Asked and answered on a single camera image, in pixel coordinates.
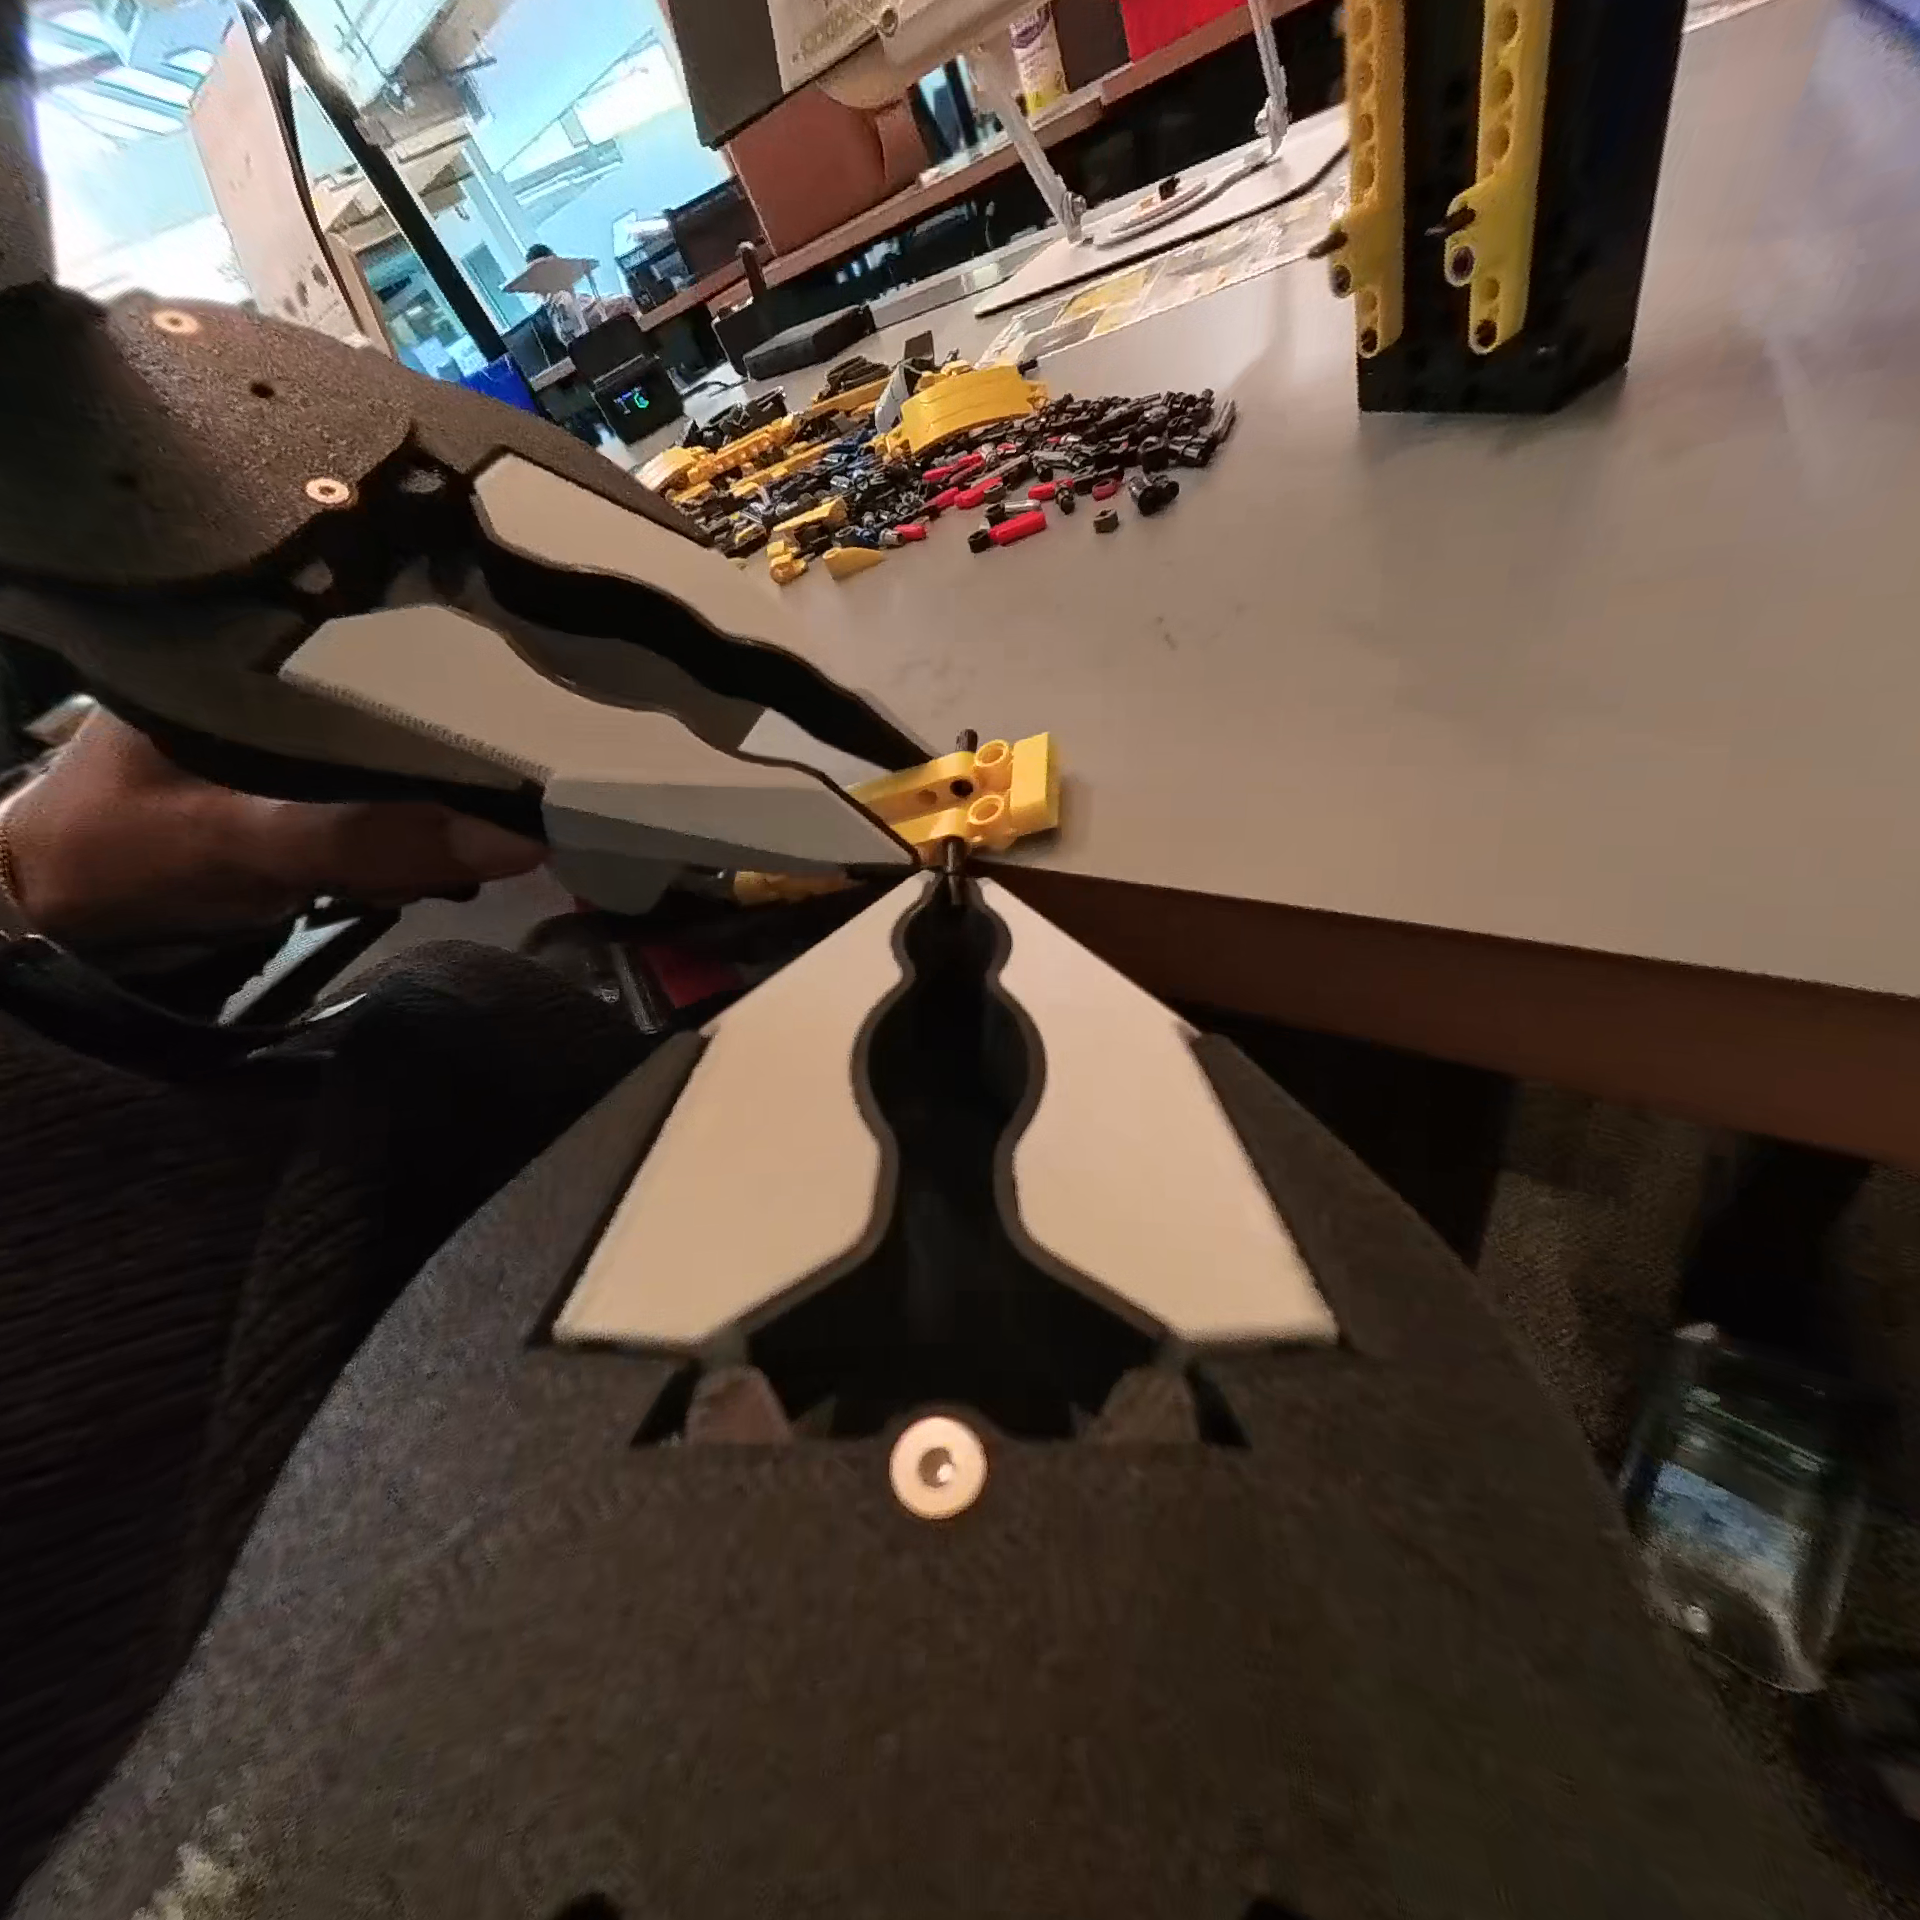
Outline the white plastic bottle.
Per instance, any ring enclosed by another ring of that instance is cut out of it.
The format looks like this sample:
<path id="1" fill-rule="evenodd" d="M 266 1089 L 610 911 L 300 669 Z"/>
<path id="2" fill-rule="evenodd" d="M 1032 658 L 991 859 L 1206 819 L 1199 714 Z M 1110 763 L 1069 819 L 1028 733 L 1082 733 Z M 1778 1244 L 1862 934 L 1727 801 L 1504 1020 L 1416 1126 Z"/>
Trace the white plastic bottle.
<path id="1" fill-rule="evenodd" d="M 1038 124 L 1071 94 L 1056 4 L 1044 3 L 1016 14 L 1006 39 L 1018 111 L 1028 124 Z"/>

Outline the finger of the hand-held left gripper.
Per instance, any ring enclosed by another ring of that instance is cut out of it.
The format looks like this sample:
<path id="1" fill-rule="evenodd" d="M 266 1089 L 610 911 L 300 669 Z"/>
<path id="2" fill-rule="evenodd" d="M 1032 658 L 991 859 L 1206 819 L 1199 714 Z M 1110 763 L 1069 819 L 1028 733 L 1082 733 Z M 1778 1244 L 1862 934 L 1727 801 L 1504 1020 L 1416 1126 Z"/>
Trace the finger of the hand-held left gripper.
<path id="1" fill-rule="evenodd" d="M 625 641 L 402 607 L 332 619 L 279 676 L 533 783 L 550 874 L 614 914 L 647 911 L 687 874 L 921 863 L 816 769 L 740 750 L 764 701 L 710 693 Z"/>
<path id="2" fill-rule="evenodd" d="M 745 751 L 765 715 L 822 751 L 887 772 L 928 743 L 825 673 L 807 625 L 764 567 L 740 567 L 629 499 L 516 454 L 472 482 L 468 611 L 501 614 L 516 645 L 581 693 L 677 718 Z"/>

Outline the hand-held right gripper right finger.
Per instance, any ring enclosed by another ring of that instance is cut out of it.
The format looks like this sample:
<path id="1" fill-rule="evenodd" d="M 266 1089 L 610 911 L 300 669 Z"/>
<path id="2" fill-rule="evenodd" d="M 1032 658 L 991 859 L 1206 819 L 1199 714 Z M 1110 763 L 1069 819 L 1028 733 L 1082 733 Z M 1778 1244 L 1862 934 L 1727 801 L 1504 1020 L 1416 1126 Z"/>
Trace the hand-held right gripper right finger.
<path id="1" fill-rule="evenodd" d="M 976 901 L 998 932 L 991 1005 L 1014 1027 L 998 1157 L 1026 1253 L 1192 1354 L 1336 1345 L 1198 1031 L 1000 883 Z"/>

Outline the yellow toy panel with pins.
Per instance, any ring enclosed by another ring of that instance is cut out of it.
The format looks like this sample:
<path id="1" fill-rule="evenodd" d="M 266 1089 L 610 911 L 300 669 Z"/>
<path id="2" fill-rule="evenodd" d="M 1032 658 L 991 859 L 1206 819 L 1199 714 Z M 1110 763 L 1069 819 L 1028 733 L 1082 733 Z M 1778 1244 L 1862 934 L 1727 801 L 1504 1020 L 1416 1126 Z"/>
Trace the yellow toy panel with pins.
<path id="1" fill-rule="evenodd" d="M 916 769 L 847 783 L 845 796 L 904 842 L 921 868 L 941 870 L 948 845 L 960 858 L 998 855 L 1056 831 L 1062 779 L 1047 731 L 961 743 Z"/>

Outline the pile of black red pins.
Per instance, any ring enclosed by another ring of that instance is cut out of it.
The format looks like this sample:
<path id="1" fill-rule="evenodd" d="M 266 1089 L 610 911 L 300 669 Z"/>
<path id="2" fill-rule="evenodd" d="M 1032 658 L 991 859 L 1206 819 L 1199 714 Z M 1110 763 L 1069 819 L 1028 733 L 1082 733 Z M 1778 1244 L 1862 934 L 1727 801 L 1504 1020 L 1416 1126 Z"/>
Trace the pile of black red pins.
<path id="1" fill-rule="evenodd" d="M 1028 393 L 1021 414 L 960 423 L 912 453 L 919 495 L 896 530 L 912 543 L 908 525 L 958 517 L 976 556 L 1038 540 L 1078 514 L 1110 538 L 1125 508 L 1142 519 L 1169 510 L 1184 474 L 1206 471 L 1238 418 L 1236 399 L 1214 391 Z"/>

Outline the printed instruction sheet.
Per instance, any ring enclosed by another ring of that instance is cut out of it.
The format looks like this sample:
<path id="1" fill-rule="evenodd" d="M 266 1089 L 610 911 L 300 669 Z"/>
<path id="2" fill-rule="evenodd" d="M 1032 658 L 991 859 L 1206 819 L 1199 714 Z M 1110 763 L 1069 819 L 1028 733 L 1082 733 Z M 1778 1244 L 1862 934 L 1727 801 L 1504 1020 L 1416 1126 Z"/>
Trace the printed instruction sheet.
<path id="1" fill-rule="evenodd" d="M 972 366 L 1023 366 L 1306 259 L 1346 209 L 1342 183 L 1016 309 Z"/>

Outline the metal bracket red label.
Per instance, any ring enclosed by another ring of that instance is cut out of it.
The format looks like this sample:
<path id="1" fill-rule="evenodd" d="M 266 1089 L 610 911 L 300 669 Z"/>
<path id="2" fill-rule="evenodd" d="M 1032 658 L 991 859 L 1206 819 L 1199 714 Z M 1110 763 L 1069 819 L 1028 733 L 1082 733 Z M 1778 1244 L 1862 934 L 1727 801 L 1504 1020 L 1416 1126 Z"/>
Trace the metal bracket red label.
<path id="1" fill-rule="evenodd" d="M 702 965 L 687 971 L 687 955 L 674 940 L 652 932 L 639 919 L 596 908 L 536 921 L 514 950 L 647 1038 L 684 1028 L 687 1007 L 702 1002 L 705 988 Z"/>

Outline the black power strip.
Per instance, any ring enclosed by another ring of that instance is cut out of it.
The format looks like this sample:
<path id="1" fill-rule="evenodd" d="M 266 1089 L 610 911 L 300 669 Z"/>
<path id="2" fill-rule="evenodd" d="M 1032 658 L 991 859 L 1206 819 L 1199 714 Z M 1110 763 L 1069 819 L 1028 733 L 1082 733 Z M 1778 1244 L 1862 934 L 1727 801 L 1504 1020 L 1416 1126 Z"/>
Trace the black power strip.
<path id="1" fill-rule="evenodd" d="M 868 341 L 878 332 L 868 305 L 847 305 L 816 319 L 804 319 L 745 349 L 740 372 L 756 382 L 776 382 L 807 369 L 820 369 L 833 357 Z"/>

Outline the white book stand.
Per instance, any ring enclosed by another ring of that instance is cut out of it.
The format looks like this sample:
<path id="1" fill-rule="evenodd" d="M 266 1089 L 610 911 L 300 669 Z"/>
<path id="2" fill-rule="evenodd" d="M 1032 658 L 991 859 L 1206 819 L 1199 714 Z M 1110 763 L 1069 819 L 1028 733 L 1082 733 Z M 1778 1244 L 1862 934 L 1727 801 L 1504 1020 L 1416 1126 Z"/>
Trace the white book stand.
<path id="1" fill-rule="evenodd" d="M 978 101 L 998 119 L 1050 220 L 1050 238 L 1031 263 L 1042 290 L 1090 282 L 1098 273 L 1142 266 L 1184 241 L 1202 238 L 1236 220 L 1279 209 L 1311 191 L 1311 181 L 1336 164 L 1336 135 L 1309 142 L 1293 132 L 1289 83 L 1276 39 L 1272 6 L 1242 6 L 1263 97 L 1234 148 L 1185 167 L 1166 167 L 1127 197 L 1090 206 L 1047 157 L 1018 97 L 1008 83 L 1008 58 L 984 44 L 969 51 Z"/>

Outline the black metal pole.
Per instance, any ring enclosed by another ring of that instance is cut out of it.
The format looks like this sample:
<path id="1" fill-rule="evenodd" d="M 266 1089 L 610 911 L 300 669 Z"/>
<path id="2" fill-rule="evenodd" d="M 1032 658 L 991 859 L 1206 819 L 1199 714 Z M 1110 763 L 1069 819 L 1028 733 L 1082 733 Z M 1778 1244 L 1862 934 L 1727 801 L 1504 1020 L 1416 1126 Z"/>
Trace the black metal pole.
<path id="1" fill-rule="evenodd" d="M 311 97 L 318 101 L 327 121 L 334 125 L 334 132 L 345 143 L 352 162 L 393 217 L 406 246 L 416 253 L 423 273 L 431 279 L 447 310 L 471 337 L 476 349 L 479 349 L 489 364 L 498 357 L 508 357 L 510 348 L 501 330 L 493 325 L 487 305 L 468 283 L 461 266 L 440 243 L 436 227 L 428 217 L 414 188 L 402 179 L 397 162 L 375 143 L 370 132 L 365 132 L 361 111 L 354 107 L 346 85 L 332 74 L 320 46 L 300 19 L 297 6 L 292 3 L 261 3 L 254 4 L 254 10 L 266 22 L 269 35 L 279 36 L 279 49 L 286 62 L 297 70 Z"/>

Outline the clear plastic package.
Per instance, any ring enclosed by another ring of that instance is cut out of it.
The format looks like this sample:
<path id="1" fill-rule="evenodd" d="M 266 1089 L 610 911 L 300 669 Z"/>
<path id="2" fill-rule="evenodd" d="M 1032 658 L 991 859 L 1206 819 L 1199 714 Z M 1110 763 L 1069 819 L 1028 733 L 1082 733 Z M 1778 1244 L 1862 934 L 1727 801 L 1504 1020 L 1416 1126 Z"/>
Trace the clear plastic package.
<path id="1" fill-rule="evenodd" d="M 1647 1610 L 1769 1690 L 1821 1692 L 1878 1435 L 1856 1383 L 1674 1330 L 1618 1475 Z"/>

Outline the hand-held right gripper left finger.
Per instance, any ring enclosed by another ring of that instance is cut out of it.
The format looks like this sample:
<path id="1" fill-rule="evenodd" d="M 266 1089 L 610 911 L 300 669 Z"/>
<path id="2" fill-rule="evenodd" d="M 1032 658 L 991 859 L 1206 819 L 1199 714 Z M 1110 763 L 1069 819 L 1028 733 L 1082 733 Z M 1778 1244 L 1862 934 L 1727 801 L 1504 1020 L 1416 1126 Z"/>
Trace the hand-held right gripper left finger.
<path id="1" fill-rule="evenodd" d="M 909 981 L 904 925 L 937 892 L 930 870 L 904 881 L 702 1028 L 558 1345 L 714 1354 L 880 1244 L 901 1154 L 872 1038 Z"/>

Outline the heap of assorted yellow parts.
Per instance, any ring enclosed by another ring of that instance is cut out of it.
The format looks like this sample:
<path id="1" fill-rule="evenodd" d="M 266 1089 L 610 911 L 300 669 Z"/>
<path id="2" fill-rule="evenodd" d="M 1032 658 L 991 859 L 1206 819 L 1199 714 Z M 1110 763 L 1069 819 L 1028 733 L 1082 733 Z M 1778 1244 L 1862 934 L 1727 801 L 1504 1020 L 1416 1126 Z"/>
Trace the heap of assorted yellow parts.
<path id="1" fill-rule="evenodd" d="M 814 399 L 791 407 L 778 393 L 745 399 L 638 471 L 735 567 L 765 564 L 776 587 L 808 572 L 842 583 L 928 540 L 897 524 L 919 495 L 909 453 L 885 429 L 919 382 L 960 364 L 912 353 L 892 366 L 854 354 L 833 366 Z"/>

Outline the person's black knit sweater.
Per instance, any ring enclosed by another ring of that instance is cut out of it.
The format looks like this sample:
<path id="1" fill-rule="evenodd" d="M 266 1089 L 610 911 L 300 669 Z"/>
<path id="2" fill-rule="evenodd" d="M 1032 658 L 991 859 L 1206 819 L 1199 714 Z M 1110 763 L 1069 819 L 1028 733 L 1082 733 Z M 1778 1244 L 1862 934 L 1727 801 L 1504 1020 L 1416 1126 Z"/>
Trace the person's black knit sweater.
<path id="1" fill-rule="evenodd" d="M 174 1684 L 377 1319 L 655 1044 L 472 945 L 256 1028 L 5 945 L 5 1905 Z"/>

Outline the black and yellow toy tower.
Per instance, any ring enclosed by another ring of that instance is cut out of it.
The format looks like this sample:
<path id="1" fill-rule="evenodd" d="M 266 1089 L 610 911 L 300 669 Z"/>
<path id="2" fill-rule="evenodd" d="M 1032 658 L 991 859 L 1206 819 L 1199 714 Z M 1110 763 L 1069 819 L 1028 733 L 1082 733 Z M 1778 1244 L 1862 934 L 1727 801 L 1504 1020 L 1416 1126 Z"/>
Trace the black and yellow toy tower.
<path id="1" fill-rule="evenodd" d="M 1343 6 L 1350 183 L 1311 257 L 1366 417 L 1546 417 L 1624 369 L 1685 3 Z"/>

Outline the black device green display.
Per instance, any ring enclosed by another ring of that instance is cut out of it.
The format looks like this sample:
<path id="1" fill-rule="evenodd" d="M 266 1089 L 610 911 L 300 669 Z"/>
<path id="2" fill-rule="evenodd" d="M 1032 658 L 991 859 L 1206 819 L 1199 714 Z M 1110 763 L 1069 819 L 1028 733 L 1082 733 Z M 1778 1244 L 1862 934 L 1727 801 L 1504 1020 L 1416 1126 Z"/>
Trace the black device green display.
<path id="1" fill-rule="evenodd" d="M 592 399 L 618 443 L 634 446 L 684 418 L 684 395 L 669 369 L 639 354 L 592 379 Z"/>

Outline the yellow curved toy panel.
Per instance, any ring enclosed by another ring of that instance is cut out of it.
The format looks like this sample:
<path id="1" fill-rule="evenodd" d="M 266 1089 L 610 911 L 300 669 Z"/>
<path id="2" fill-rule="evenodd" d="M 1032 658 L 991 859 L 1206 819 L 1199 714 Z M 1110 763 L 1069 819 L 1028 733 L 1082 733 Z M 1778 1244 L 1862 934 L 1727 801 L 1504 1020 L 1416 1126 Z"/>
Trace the yellow curved toy panel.
<path id="1" fill-rule="evenodd" d="M 885 431 L 919 460 L 983 428 L 1026 420 L 1048 402 L 1048 389 L 1016 366 L 937 369 L 903 399 Z"/>

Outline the cardboard display board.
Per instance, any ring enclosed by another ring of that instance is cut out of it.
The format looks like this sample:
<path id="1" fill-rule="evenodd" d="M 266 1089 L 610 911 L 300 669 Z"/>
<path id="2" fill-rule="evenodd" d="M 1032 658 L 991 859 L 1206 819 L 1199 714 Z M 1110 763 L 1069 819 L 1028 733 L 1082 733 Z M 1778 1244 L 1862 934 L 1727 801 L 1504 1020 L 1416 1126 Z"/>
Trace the cardboard display board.
<path id="1" fill-rule="evenodd" d="M 367 279 L 316 211 L 286 39 L 248 6 L 224 28 L 185 124 L 254 310 L 390 353 Z"/>

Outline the person's left hand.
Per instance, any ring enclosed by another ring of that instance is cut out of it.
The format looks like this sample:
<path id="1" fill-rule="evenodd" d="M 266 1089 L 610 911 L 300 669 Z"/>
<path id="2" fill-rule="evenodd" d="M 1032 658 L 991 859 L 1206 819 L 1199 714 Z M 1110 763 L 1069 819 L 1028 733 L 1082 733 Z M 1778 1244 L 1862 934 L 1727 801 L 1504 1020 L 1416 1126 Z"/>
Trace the person's left hand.
<path id="1" fill-rule="evenodd" d="M 210 783 L 97 711 L 5 801 L 5 932 L 78 950 L 185 945 L 318 901 L 465 898 L 544 862 L 536 838 L 431 803 L 265 801 Z"/>

